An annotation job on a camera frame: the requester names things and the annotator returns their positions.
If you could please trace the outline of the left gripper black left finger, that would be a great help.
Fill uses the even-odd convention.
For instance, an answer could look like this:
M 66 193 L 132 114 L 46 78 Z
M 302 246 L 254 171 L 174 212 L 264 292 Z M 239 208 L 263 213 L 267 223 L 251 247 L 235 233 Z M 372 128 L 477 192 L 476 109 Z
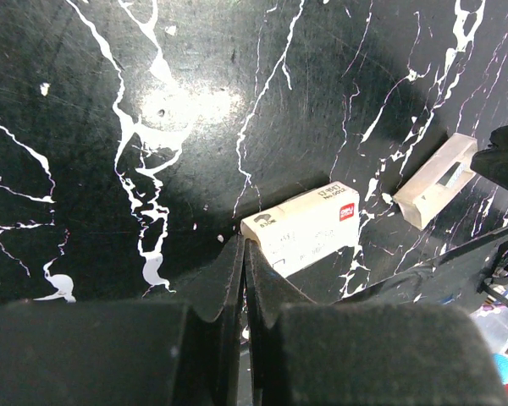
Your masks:
M 0 405 L 233 405 L 245 240 L 172 299 L 0 309 Z

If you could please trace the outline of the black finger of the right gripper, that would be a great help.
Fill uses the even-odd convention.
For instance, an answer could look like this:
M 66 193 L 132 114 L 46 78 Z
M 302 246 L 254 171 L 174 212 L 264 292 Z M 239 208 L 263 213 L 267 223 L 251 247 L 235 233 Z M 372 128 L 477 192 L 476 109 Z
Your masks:
M 489 147 L 474 154 L 471 169 L 508 190 L 508 125 L 491 132 Z

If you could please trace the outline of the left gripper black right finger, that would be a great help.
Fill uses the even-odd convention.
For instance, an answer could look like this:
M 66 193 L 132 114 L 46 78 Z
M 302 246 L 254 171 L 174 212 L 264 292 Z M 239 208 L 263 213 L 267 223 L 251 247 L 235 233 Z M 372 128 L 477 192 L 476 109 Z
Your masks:
M 469 315 L 438 304 L 316 304 L 245 247 L 256 405 L 506 405 Z

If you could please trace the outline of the staple box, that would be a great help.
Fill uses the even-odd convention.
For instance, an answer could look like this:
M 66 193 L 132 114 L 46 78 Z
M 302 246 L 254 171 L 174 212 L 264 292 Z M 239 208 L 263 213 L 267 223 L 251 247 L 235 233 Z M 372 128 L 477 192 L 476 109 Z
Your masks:
M 359 238 L 359 193 L 339 181 L 244 218 L 240 232 L 289 277 Z
M 475 138 L 453 134 L 392 196 L 404 219 L 423 230 L 474 178 Z

